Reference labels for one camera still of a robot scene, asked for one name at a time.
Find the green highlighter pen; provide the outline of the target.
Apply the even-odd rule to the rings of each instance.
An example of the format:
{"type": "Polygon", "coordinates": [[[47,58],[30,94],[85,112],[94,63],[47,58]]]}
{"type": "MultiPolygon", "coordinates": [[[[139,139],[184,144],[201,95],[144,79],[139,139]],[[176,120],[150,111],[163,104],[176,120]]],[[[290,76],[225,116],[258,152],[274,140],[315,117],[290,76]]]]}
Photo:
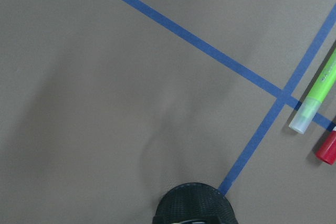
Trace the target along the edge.
{"type": "Polygon", "coordinates": [[[289,128],[304,134],[335,83],[335,50],[289,123],[289,128]]]}

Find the red marker pen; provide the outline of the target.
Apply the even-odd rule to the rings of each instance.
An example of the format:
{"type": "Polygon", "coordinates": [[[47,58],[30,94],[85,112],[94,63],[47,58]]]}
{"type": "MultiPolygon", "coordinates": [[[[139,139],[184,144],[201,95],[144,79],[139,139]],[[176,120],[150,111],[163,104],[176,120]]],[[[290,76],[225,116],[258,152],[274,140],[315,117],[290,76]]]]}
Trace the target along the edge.
{"type": "Polygon", "coordinates": [[[335,127],[316,152],[316,157],[329,165],[335,163],[335,127]]]}

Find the black mesh pen cup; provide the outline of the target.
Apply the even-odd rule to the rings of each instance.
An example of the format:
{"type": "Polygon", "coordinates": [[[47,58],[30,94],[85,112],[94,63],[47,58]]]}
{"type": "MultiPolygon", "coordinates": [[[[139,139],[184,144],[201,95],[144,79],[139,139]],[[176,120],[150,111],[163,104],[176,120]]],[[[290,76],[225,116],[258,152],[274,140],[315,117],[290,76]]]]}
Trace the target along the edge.
{"type": "Polygon", "coordinates": [[[160,200],[152,223],[238,223],[228,199],[203,183],[185,183],[160,200]]]}

